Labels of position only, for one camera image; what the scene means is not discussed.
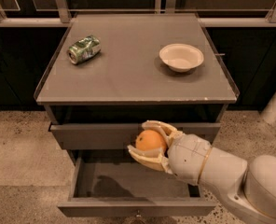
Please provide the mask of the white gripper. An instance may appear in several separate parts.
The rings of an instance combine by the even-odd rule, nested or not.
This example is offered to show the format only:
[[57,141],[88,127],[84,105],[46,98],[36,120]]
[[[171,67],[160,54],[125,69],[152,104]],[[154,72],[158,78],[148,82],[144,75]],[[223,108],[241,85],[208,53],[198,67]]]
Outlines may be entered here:
[[148,120],[142,124],[142,128],[156,131],[163,137],[167,147],[170,147],[168,158],[162,147],[142,151],[128,145],[131,157],[147,168],[173,173],[179,180],[197,185],[212,150],[211,144],[195,134],[184,134],[171,124],[158,120]]

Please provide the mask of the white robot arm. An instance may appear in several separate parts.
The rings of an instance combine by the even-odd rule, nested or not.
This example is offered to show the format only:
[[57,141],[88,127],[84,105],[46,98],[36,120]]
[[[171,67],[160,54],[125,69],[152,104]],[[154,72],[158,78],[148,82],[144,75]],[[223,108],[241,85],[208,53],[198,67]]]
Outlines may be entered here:
[[148,144],[147,150],[128,146],[137,162],[205,187],[246,224],[276,224],[276,157],[262,155],[246,161],[158,120],[148,120],[142,128],[153,136],[140,133],[137,137]]

